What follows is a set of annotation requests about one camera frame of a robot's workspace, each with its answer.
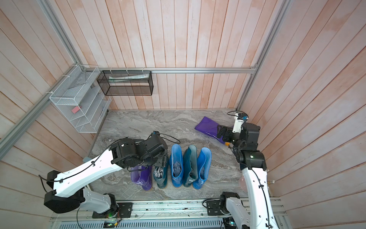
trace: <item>robotic arm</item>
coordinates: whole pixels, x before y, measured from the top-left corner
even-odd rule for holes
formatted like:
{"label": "robotic arm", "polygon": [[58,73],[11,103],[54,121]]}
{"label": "robotic arm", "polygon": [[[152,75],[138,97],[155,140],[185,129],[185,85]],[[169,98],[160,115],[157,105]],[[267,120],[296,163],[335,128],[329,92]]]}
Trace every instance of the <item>robotic arm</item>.
{"label": "robotic arm", "polygon": [[248,115],[237,112],[234,127],[218,126],[217,138],[233,144],[231,150],[240,165],[248,189],[250,212],[243,207],[236,193],[223,192],[220,208],[230,213],[238,228],[278,229],[273,216],[267,187],[267,166],[264,155],[257,150],[260,127],[247,123]]}
{"label": "robotic arm", "polygon": [[113,217],[118,212],[114,195],[102,195],[85,186],[122,168],[137,165],[165,167],[167,149],[167,144],[157,131],[147,140],[126,137],[115,141],[90,162],[64,173],[49,172],[45,180],[53,190],[45,194],[44,205],[56,213],[80,207],[95,211],[101,218]]}

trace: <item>blue rubber boot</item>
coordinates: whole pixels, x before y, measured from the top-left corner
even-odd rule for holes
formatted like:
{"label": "blue rubber boot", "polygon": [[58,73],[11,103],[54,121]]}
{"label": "blue rubber boot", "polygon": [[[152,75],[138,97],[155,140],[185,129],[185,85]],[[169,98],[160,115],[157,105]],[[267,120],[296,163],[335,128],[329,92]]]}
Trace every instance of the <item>blue rubber boot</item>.
{"label": "blue rubber boot", "polygon": [[172,154],[169,158],[172,183],[174,187],[179,188],[183,181],[183,156],[182,148],[178,144],[172,146]]}
{"label": "blue rubber boot", "polygon": [[[160,178],[157,178],[155,176],[155,171],[157,171],[159,168],[163,169],[163,174]],[[168,183],[168,163],[165,164],[165,167],[155,167],[155,169],[153,171],[153,177],[160,189],[165,188]]]}
{"label": "blue rubber boot", "polygon": [[197,147],[189,145],[183,155],[183,185],[184,187],[191,186],[192,182],[197,180]]}
{"label": "blue rubber boot", "polygon": [[195,189],[200,189],[208,178],[211,166],[212,153],[209,148],[203,147],[197,158],[198,179],[193,182]]}

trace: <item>black wire mesh basket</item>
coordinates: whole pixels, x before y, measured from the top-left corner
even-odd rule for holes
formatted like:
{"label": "black wire mesh basket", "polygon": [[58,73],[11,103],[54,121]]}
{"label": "black wire mesh basket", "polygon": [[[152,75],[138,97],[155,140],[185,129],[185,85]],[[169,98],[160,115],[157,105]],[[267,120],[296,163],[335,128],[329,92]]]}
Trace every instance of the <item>black wire mesh basket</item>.
{"label": "black wire mesh basket", "polygon": [[104,70],[97,78],[103,93],[111,95],[152,95],[150,71]]}

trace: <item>wire shelf organizer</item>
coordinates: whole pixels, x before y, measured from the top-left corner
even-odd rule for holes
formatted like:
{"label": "wire shelf organizer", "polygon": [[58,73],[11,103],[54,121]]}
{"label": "wire shelf organizer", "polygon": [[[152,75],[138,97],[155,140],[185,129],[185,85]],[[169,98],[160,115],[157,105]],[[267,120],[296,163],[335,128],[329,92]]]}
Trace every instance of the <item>wire shelf organizer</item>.
{"label": "wire shelf organizer", "polygon": [[78,65],[51,94],[50,100],[79,133],[96,133],[112,98],[100,87],[92,87],[98,67],[83,71]]}

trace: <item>gray marble floor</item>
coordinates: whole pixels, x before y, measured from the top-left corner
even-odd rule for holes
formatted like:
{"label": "gray marble floor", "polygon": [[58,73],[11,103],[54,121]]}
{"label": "gray marble floor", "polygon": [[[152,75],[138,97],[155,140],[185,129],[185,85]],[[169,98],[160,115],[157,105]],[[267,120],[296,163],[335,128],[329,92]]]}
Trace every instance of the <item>gray marble floor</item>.
{"label": "gray marble floor", "polygon": [[[130,172],[126,169],[108,174],[92,182],[90,187],[99,193],[112,193],[117,200],[214,198],[219,197],[223,191],[247,197],[247,193],[239,186],[238,180],[242,175],[230,149],[194,129],[204,116],[221,125],[232,126],[234,120],[226,114],[227,111],[229,110],[112,111],[108,113],[92,150],[91,157],[100,154],[106,146],[119,138],[147,138],[154,130],[178,138],[182,151],[190,144],[197,146],[198,154],[202,147],[208,147],[212,151],[211,168],[209,177],[200,190],[192,186],[175,188],[170,168],[165,189],[159,189],[153,180],[153,188],[144,191],[132,183]],[[170,155],[173,143],[166,142]]]}

